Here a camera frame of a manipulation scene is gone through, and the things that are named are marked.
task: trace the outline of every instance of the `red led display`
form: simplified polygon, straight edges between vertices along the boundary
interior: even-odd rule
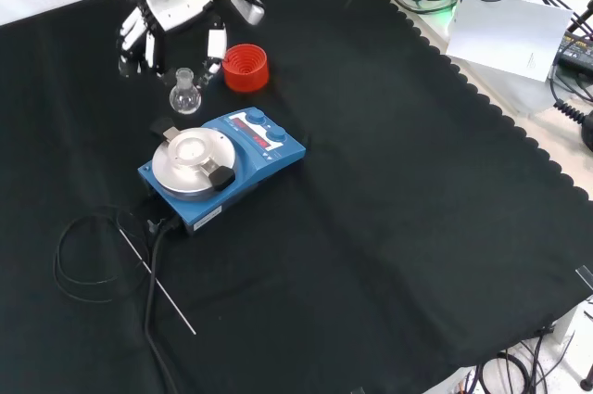
[[[251,139],[253,139],[260,147],[268,148],[270,144],[266,141],[263,137],[259,134],[254,132],[249,125],[241,121],[239,118],[234,118],[233,123],[237,128],[240,128],[245,134],[247,134]]]

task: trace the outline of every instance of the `black cloth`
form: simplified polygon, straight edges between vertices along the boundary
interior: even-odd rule
[[[189,119],[156,79],[119,76],[127,0],[0,29],[2,392],[163,392],[144,293],[89,306],[51,277],[71,219],[145,197],[136,169],[162,115],[185,128],[254,105],[309,143],[198,235],[168,236],[159,278],[197,330],[158,294],[182,393],[419,393],[587,296],[574,273],[593,263],[585,192],[403,14],[387,0],[265,2],[258,27],[227,22],[230,44],[267,51],[271,83],[241,96],[219,77]],[[203,29],[168,38],[170,65],[198,70]],[[65,251],[89,279],[127,247],[93,231]]]

